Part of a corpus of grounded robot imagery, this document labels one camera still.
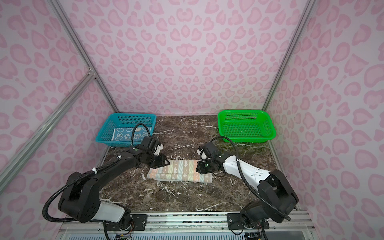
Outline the pale pink patterned towel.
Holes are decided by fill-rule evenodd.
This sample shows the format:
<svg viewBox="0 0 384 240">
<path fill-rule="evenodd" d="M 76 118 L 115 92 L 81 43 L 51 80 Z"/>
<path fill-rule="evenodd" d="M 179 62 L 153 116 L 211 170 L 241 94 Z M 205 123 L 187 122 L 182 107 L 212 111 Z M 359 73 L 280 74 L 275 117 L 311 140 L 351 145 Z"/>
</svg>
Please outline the pale pink patterned towel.
<svg viewBox="0 0 384 240">
<path fill-rule="evenodd" d="M 213 175 L 211 173 L 201 175 L 196 171 L 198 160 L 169 160 L 170 164 L 150 169 L 147 178 L 156 181 L 179 181 L 194 183 L 212 183 Z"/>
</svg>

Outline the blue patterned towel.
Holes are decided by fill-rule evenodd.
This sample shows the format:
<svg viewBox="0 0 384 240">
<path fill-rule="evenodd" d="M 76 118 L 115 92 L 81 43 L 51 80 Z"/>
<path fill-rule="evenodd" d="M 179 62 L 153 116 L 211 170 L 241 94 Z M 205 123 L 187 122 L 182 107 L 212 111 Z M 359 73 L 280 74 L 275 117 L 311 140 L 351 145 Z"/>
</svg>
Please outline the blue patterned towel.
<svg viewBox="0 0 384 240">
<path fill-rule="evenodd" d="M 112 134 L 112 141 L 117 142 L 130 142 L 132 139 L 133 127 L 128 128 L 115 128 Z M 144 137 L 148 137 L 149 134 L 143 126 L 138 126 L 134 133 L 134 143 L 141 142 Z"/>
</svg>

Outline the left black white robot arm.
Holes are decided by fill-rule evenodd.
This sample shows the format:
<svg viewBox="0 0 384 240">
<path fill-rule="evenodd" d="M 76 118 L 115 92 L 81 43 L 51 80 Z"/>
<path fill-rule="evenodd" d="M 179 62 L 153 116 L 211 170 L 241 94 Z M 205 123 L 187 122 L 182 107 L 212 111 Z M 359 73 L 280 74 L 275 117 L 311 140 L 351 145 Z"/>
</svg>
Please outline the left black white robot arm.
<svg viewBox="0 0 384 240">
<path fill-rule="evenodd" d="M 84 174 L 75 172 L 68 178 L 58 209 L 80 223 L 108 221 L 118 223 L 128 217 L 129 210 L 100 199 L 100 191 L 125 171 L 145 165 L 161 168 L 169 165 L 162 153 L 164 145 L 154 137 L 145 137 L 139 145 L 122 151 L 102 166 Z"/>
</svg>

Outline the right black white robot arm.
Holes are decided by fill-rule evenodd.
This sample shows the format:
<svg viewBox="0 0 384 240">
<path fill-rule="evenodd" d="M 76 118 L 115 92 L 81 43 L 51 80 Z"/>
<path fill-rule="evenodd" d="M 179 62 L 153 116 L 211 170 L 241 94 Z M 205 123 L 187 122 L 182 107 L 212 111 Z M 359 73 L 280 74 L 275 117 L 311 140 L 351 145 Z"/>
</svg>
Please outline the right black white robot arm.
<svg viewBox="0 0 384 240">
<path fill-rule="evenodd" d="M 256 196 L 257 200 L 248 203 L 240 211 L 241 225 L 251 228 L 263 219 L 271 219 L 279 224 L 291 220 L 289 214 L 299 199 L 281 171 L 262 170 L 228 153 L 209 154 L 202 149 L 197 153 L 200 160 L 196 171 L 199 174 L 222 171 L 236 176 Z"/>
</svg>

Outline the green plastic basket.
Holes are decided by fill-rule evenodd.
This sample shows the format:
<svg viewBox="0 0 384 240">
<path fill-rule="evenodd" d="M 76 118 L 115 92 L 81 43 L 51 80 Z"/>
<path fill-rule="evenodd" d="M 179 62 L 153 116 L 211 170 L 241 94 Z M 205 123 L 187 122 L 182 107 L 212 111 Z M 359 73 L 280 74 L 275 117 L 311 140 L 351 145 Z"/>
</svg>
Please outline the green plastic basket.
<svg viewBox="0 0 384 240">
<path fill-rule="evenodd" d="M 265 143 L 277 133 L 271 117 L 261 110 L 224 110 L 218 114 L 219 134 L 234 143 Z"/>
</svg>

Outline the teal plastic basket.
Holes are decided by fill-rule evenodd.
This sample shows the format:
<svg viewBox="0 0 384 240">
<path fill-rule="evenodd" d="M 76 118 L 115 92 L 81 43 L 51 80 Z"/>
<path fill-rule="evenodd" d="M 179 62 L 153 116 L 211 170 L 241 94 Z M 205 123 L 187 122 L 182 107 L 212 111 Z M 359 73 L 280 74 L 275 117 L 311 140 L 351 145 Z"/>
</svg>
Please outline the teal plastic basket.
<svg viewBox="0 0 384 240">
<path fill-rule="evenodd" d="M 102 128 L 100 129 L 96 142 L 105 144 L 109 147 L 122 147 L 128 148 L 134 145 L 138 145 L 141 142 L 134 143 L 134 133 L 138 126 L 143 126 L 149 136 L 153 134 L 155 129 L 157 116 L 152 114 L 127 114 L 127 113 L 115 113 L 111 114 Z M 112 134 L 115 128 L 128 128 L 133 127 L 132 139 L 130 142 L 117 142 L 112 141 Z"/>
</svg>

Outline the left diagonal aluminium strut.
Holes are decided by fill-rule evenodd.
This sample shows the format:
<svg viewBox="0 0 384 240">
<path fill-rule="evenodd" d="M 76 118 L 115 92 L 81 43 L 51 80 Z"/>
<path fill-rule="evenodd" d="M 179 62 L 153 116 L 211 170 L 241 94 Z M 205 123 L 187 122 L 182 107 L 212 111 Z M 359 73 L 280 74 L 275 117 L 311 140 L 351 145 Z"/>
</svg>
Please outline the left diagonal aluminium strut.
<svg viewBox="0 0 384 240">
<path fill-rule="evenodd" d="M 36 152 L 36 150 L 45 141 L 52 130 L 58 125 L 64 115 L 69 111 L 77 99 L 82 95 L 88 85 L 94 80 L 94 72 L 87 73 L 82 81 L 72 89 L 72 91 L 63 99 L 58 107 L 49 115 L 49 117 L 40 125 L 29 140 L 20 148 L 20 150 L 11 158 L 10 162 L 1 171 L 1 193 L 5 191 L 8 185 L 19 174 L 27 161 Z"/>
</svg>

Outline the aluminium front rail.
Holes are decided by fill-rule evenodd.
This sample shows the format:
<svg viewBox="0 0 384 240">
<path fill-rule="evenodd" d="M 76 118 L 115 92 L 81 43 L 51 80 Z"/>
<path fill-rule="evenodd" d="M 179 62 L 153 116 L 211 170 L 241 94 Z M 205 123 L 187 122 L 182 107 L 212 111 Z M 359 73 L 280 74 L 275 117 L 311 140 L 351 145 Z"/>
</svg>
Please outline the aluminium front rail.
<svg viewBox="0 0 384 240">
<path fill-rule="evenodd" d="M 112 240 L 317 240 L 306 211 L 293 211 L 281 224 L 268 219 L 270 229 L 230 230 L 227 214 L 235 212 L 147 212 L 144 231 L 108 231 Z"/>
</svg>

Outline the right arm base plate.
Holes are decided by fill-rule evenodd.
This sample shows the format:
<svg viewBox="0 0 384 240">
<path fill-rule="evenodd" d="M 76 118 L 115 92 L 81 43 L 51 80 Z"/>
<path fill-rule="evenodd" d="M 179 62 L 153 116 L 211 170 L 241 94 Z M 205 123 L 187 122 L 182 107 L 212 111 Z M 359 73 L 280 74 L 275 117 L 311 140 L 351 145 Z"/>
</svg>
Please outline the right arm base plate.
<svg viewBox="0 0 384 240">
<path fill-rule="evenodd" d="M 227 222 L 230 230 L 265 230 L 270 229 L 268 217 L 263 213 L 246 214 L 246 213 L 228 213 Z"/>
</svg>

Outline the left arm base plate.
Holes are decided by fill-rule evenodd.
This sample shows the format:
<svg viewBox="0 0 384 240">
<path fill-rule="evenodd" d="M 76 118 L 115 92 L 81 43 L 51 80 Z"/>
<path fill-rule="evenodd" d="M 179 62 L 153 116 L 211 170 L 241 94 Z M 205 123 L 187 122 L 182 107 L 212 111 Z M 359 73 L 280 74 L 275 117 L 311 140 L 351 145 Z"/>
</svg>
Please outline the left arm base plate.
<svg viewBox="0 0 384 240">
<path fill-rule="evenodd" d="M 133 227 L 133 231 L 144 231 L 147 224 L 148 215 L 146 214 L 124 214 L 119 222 L 110 222 L 107 221 L 104 224 L 105 231 L 131 231 L 131 227 Z"/>
</svg>

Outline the right rear aluminium post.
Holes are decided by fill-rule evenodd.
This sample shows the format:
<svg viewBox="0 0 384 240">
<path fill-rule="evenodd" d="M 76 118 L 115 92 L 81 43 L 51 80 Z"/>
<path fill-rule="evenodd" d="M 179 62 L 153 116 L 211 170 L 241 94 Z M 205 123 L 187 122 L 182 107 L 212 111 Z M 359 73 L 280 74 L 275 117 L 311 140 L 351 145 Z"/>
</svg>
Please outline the right rear aluminium post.
<svg viewBox="0 0 384 240">
<path fill-rule="evenodd" d="M 304 11 L 303 11 L 301 17 L 299 18 L 298 25 L 297 25 L 295 31 L 293 32 L 292 38 L 291 38 L 289 45 L 286 49 L 286 52 L 285 52 L 284 57 L 282 59 L 282 62 L 278 68 L 277 74 L 275 75 L 275 78 L 273 80 L 273 84 L 272 84 L 272 86 L 268 92 L 266 101 L 265 101 L 263 108 L 262 108 L 262 110 L 264 112 L 266 112 L 268 110 L 271 102 L 273 101 L 274 94 L 277 91 L 277 88 L 278 88 L 278 86 L 279 86 L 279 84 L 283 78 L 283 74 L 285 73 L 285 70 L 289 66 L 289 62 L 290 62 L 292 56 L 294 55 L 295 49 L 299 44 L 299 41 L 300 41 L 304 31 L 305 31 L 305 28 L 307 27 L 307 25 L 311 19 L 313 12 L 316 10 L 318 2 L 319 1 L 316 1 L 316 0 L 310 0 L 310 1 L 307 1 L 307 3 L 306 3 Z"/>
</svg>

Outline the aluminium post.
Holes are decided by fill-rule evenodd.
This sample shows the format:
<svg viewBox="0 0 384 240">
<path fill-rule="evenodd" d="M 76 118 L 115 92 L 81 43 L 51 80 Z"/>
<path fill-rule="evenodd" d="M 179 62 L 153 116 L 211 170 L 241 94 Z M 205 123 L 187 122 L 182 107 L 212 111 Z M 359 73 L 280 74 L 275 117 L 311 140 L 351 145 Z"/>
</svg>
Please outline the aluminium post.
<svg viewBox="0 0 384 240">
<path fill-rule="evenodd" d="M 103 82 L 99 72 L 96 70 L 96 67 L 94 63 L 91 60 L 90 55 L 88 54 L 84 44 L 82 43 L 81 39 L 79 38 L 77 32 L 75 31 L 70 18 L 66 14 L 66 12 L 63 9 L 63 6 L 61 5 L 60 1 L 56 0 L 48 0 L 48 3 L 50 4 L 54 14 L 57 16 L 59 22 L 61 23 L 62 27 L 66 31 L 67 35 L 69 36 L 70 40 L 72 41 L 75 49 L 77 50 L 78 54 L 80 55 L 81 59 L 84 61 L 85 65 L 89 69 L 89 71 L 95 75 L 97 84 L 99 88 L 101 89 L 101 92 L 103 93 L 104 97 L 106 98 L 107 102 L 112 107 L 113 111 L 115 113 L 119 113 L 119 109 L 113 100 L 111 94 L 109 93 L 105 83 Z"/>
<path fill-rule="evenodd" d="M 279 86 L 279 84 L 283 78 L 283 74 L 285 73 L 285 70 L 289 66 L 289 62 L 290 62 L 292 56 L 294 55 L 295 49 L 299 44 L 299 41 L 300 41 L 304 31 L 305 31 L 305 28 L 307 27 L 307 25 L 311 19 L 313 12 L 316 10 L 318 2 L 319 1 L 316 1 L 316 0 L 310 0 L 310 1 L 307 1 L 307 3 L 306 3 L 304 11 L 303 11 L 301 17 L 299 18 L 298 25 L 297 25 L 295 31 L 293 32 L 292 38 L 291 38 L 289 45 L 286 49 L 286 52 L 285 52 L 284 57 L 282 59 L 282 62 L 278 68 L 277 74 L 275 75 L 275 78 L 273 80 L 273 84 L 272 84 L 272 86 L 268 92 L 266 101 L 265 101 L 263 108 L 262 108 L 262 110 L 264 112 L 266 112 L 268 110 L 271 102 L 273 101 L 274 94 L 277 91 L 277 88 L 278 88 L 278 86 Z"/>
</svg>

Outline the left rear aluminium post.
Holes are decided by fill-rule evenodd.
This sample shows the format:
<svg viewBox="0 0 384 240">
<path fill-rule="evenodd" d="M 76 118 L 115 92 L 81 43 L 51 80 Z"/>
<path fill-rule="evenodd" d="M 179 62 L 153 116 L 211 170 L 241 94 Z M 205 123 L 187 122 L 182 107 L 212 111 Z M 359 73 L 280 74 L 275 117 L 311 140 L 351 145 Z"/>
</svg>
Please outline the left rear aluminium post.
<svg viewBox="0 0 384 240">
<path fill-rule="evenodd" d="M 54 14 L 57 16 L 59 22 L 61 23 L 62 27 L 66 31 L 67 35 L 69 36 L 70 40 L 72 41 L 75 49 L 77 50 L 78 54 L 80 55 L 81 59 L 84 61 L 85 65 L 89 69 L 89 71 L 95 75 L 97 84 L 99 88 L 101 89 L 101 92 L 103 93 L 104 97 L 106 98 L 107 102 L 112 107 L 113 111 L 115 113 L 119 113 L 119 109 L 113 100 L 111 94 L 109 93 L 105 83 L 103 82 L 99 72 L 96 70 L 96 67 L 94 63 L 91 60 L 90 55 L 88 54 L 84 44 L 82 43 L 81 39 L 79 38 L 77 32 L 75 31 L 70 18 L 66 14 L 66 12 L 63 9 L 63 6 L 61 5 L 60 1 L 56 0 L 48 0 L 48 3 L 50 4 Z"/>
</svg>

